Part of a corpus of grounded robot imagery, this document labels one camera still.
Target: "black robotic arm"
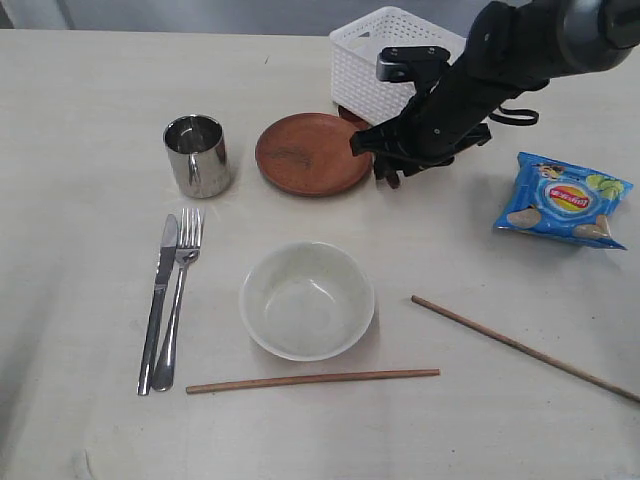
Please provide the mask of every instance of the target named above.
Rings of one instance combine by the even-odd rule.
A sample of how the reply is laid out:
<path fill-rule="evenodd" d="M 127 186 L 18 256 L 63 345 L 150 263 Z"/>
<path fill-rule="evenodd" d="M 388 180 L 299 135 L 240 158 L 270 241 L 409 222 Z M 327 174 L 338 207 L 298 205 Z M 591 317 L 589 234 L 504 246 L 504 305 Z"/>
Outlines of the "black robotic arm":
<path fill-rule="evenodd" d="M 351 148 L 374 152 L 376 178 L 397 187 L 397 171 L 449 165 L 458 152 L 489 141 L 482 122 L 506 100 L 552 78 L 609 70 L 638 43 L 640 0 L 533 0 L 519 8 L 493 1 L 450 67 L 439 47 L 380 53 L 378 79 L 412 81 L 416 95 L 397 117 L 356 133 Z"/>

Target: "blue chip bag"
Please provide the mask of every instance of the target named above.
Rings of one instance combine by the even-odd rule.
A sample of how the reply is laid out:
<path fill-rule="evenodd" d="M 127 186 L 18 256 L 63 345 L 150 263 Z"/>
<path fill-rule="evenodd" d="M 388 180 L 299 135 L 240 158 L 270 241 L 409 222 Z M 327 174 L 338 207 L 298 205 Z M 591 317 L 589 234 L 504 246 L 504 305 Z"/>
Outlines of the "blue chip bag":
<path fill-rule="evenodd" d="M 531 153 L 520 152 L 518 163 L 515 193 L 496 221 L 496 228 L 626 250 L 611 238 L 607 217 L 632 184 Z"/>

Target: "knife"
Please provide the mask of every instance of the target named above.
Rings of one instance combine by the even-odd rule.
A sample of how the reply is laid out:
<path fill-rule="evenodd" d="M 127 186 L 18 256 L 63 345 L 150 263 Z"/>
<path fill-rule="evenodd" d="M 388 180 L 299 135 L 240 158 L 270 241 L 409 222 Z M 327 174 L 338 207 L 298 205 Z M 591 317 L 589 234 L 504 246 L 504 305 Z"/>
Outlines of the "knife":
<path fill-rule="evenodd" d="M 158 337 L 160 336 L 164 294 L 167 291 L 171 270 L 173 270 L 177 243 L 178 221 L 173 215 L 168 215 L 164 224 L 164 232 L 162 233 L 160 258 L 158 259 L 156 281 L 153 286 L 153 300 L 151 302 L 151 313 L 149 314 L 149 325 L 147 326 L 147 337 L 142 351 L 140 376 L 138 377 L 138 395 L 149 395 L 153 365 L 155 364 L 156 350 L 158 348 Z"/>

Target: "white table surface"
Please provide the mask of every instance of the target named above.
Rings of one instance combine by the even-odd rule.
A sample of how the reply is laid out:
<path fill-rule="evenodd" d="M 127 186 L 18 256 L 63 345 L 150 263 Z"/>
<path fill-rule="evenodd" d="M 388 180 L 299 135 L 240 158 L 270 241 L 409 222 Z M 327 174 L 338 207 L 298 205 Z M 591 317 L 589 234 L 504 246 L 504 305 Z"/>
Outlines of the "white table surface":
<path fill-rule="evenodd" d="M 640 392 L 640 192 L 613 217 L 628 252 L 493 232 L 519 150 L 640 183 L 640 56 L 556 80 L 532 128 L 452 167 L 309 200 L 261 178 L 272 122 L 334 112 L 326 38 L 0 32 L 0 477 L 601 479 L 640 474 L 640 409 L 409 302 L 415 293 Z M 219 119 L 239 167 L 207 210 L 168 393 L 136 396 L 164 217 L 187 204 L 161 134 Z M 253 344 L 250 267 L 284 243 L 334 243 L 372 278 L 379 320 L 300 364 Z M 439 378 L 188 397 L 190 384 L 442 369 Z"/>

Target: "chopstick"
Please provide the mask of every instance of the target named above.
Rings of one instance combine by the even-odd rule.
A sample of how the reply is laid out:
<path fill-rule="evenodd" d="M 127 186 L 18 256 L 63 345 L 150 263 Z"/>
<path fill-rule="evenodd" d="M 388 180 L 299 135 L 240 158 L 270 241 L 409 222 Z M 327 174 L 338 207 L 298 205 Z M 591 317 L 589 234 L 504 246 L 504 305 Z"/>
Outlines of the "chopstick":
<path fill-rule="evenodd" d="M 325 375 L 305 375 L 301 377 L 263 378 L 240 382 L 210 383 L 187 387 L 189 395 L 195 393 L 214 393 L 247 388 L 283 387 L 307 383 L 357 382 L 362 380 L 386 380 L 390 378 L 437 377 L 440 369 L 426 370 L 386 370 L 378 372 L 330 373 Z"/>
<path fill-rule="evenodd" d="M 561 360 L 557 360 L 545 353 L 542 353 L 538 350 L 534 350 L 531 347 L 527 347 L 526 345 L 516 340 L 513 340 L 512 338 L 509 338 L 505 335 L 502 335 L 501 333 L 496 332 L 495 330 L 491 330 L 488 327 L 485 327 L 483 325 L 480 325 L 479 323 L 469 320 L 468 318 L 465 318 L 462 315 L 458 315 L 457 313 L 454 313 L 451 310 L 447 310 L 446 308 L 436 305 L 435 303 L 431 303 L 428 300 L 425 300 L 424 298 L 420 298 L 416 295 L 411 296 L 411 301 L 424 308 L 428 308 L 429 310 L 439 313 L 440 315 L 447 317 L 453 320 L 454 322 L 458 322 L 459 324 L 464 325 L 465 327 L 469 327 L 478 333 L 486 335 L 489 338 L 493 338 L 494 340 L 497 340 L 500 343 L 503 343 L 511 348 L 514 348 L 519 352 L 524 353 L 525 355 L 529 355 L 530 357 L 540 360 L 541 362 L 544 362 L 547 365 L 551 365 L 552 367 L 558 368 L 563 372 L 573 375 L 574 377 L 578 377 L 586 382 L 589 382 L 611 393 L 620 395 L 621 397 L 624 397 L 628 400 L 631 400 L 636 403 L 640 403 L 640 396 L 636 395 L 635 393 L 631 393 L 628 390 L 624 390 L 623 388 L 613 385 L 612 383 L 602 380 L 601 378 L 595 377 L 590 373 L 587 373 L 584 370 L 580 370 L 579 368 L 576 368 L 569 363 L 563 362 Z"/>

